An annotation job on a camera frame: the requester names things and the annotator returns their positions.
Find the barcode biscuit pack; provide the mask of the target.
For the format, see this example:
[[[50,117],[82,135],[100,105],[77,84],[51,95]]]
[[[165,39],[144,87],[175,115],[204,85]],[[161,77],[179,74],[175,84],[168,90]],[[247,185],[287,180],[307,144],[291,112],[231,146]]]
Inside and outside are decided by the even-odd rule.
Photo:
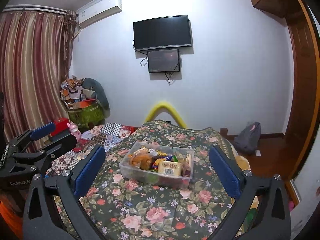
[[[158,166],[158,173],[168,176],[179,177],[182,172],[182,164],[173,161],[161,161]]]

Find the pink toy figure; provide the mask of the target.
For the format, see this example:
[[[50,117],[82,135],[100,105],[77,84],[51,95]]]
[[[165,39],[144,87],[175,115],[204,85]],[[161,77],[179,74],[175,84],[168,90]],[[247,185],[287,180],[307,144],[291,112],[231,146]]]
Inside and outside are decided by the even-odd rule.
[[[78,126],[74,123],[74,122],[69,122],[67,124],[70,133],[76,137],[77,140],[79,140],[81,138],[81,132],[78,129]]]

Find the patchwork quilt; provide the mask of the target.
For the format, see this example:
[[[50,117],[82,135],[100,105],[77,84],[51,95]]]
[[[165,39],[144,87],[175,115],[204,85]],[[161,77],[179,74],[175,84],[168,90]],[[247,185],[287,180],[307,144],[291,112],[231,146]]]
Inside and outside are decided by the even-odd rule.
[[[100,145],[108,152],[122,140],[136,131],[136,127],[119,123],[105,123],[98,125],[81,134],[77,145],[61,157],[52,162],[46,176],[59,175],[64,170],[72,170],[76,164],[87,157],[96,145]]]

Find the grey plush toy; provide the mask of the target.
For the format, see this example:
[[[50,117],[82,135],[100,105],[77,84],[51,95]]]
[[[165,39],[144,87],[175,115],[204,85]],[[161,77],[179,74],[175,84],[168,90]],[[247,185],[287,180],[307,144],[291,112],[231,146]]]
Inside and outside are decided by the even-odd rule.
[[[88,89],[95,92],[95,95],[96,95],[95,99],[97,100],[99,105],[103,108],[105,118],[108,118],[111,114],[110,105],[102,85],[97,80],[87,77],[87,78],[84,78],[82,87],[83,89]]]

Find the brown wooden door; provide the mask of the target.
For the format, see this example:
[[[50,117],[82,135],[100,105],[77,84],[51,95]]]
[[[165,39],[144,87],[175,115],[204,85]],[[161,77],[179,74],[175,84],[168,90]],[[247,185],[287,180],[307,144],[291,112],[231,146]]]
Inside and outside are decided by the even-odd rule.
[[[290,33],[294,84],[286,136],[296,161],[289,179],[295,178],[308,158],[319,128],[319,35],[303,0],[292,0],[294,12],[286,16]]]

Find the floral green bedspread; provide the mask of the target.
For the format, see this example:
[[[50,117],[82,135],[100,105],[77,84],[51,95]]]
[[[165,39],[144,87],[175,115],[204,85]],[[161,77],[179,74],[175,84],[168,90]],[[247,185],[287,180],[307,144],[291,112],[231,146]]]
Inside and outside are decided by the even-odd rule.
[[[121,175],[119,164],[135,142],[194,150],[194,175],[186,189],[144,184]],[[106,152],[106,160],[80,202],[108,239],[207,239],[233,205],[208,153],[220,146],[231,159],[231,143],[208,127],[191,130],[164,121],[146,122]]]

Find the grey backpack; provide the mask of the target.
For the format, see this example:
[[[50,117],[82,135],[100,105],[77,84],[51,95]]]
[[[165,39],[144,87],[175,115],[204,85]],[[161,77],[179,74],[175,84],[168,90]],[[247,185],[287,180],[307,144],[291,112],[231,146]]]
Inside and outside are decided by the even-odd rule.
[[[233,140],[233,146],[237,151],[247,154],[253,154],[258,149],[258,142],[261,135],[261,126],[259,122],[248,125]]]

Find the brown bread pack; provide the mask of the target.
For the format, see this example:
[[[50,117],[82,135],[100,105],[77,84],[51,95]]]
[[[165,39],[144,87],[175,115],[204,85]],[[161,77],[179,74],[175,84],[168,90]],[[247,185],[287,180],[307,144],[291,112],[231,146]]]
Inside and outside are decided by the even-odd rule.
[[[141,170],[149,170],[158,152],[153,148],[141,147],[132,154],[129,154],[129,164]]]

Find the striped red curtain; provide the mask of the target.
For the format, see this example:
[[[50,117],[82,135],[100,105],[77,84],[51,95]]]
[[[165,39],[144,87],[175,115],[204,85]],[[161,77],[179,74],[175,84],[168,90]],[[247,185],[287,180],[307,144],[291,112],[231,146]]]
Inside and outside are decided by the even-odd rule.
[[[6,141],[67,117],[60,85],[71,67],[75,13],[1,13],[1,92]]]

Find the clear plastic storage box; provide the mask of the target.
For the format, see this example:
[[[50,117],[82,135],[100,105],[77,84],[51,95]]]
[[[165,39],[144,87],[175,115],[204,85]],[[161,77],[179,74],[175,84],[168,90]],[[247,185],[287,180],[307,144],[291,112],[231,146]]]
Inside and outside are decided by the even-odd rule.
[[[141,147],[153,148],[158,152],[154,157],[154,162],[149,170],[141,170],[129,164],[129,154],[132,154]],[[167,186],[175,189],[186,189],[193,178],[195,152],[189,148],[179,148],[173,146],[162,146],[135,142],[119,167],[123,177],[134,179],[145,184]],[[182,172],[179,177],[168,176],[158,173],[158,166],[161,161],[173,161],[182,164]]]

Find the white air conditioner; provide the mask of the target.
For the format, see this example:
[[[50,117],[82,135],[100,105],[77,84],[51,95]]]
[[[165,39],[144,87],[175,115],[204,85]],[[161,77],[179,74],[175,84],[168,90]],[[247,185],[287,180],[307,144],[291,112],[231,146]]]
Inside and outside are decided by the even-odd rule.
[[[101,0],[92,6],[78,12],[80,29],[84,29],[100,20],[122,11],[121,0]]]

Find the small black wall monitor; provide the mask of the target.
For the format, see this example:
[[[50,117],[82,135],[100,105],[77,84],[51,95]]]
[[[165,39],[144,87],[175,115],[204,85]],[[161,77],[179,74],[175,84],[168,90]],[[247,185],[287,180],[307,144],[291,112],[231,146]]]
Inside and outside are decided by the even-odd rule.
[[[148,51],[147,56],[150,74],[180,71],[180,51],[178,49],[151,50]]]

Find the large black wall television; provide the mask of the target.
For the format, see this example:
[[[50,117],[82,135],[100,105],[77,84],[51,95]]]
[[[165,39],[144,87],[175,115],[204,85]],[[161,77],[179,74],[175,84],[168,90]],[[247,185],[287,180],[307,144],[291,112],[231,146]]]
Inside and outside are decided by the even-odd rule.
[[[192,45],[187,15],[151,18],[133,23],[135,51]]]

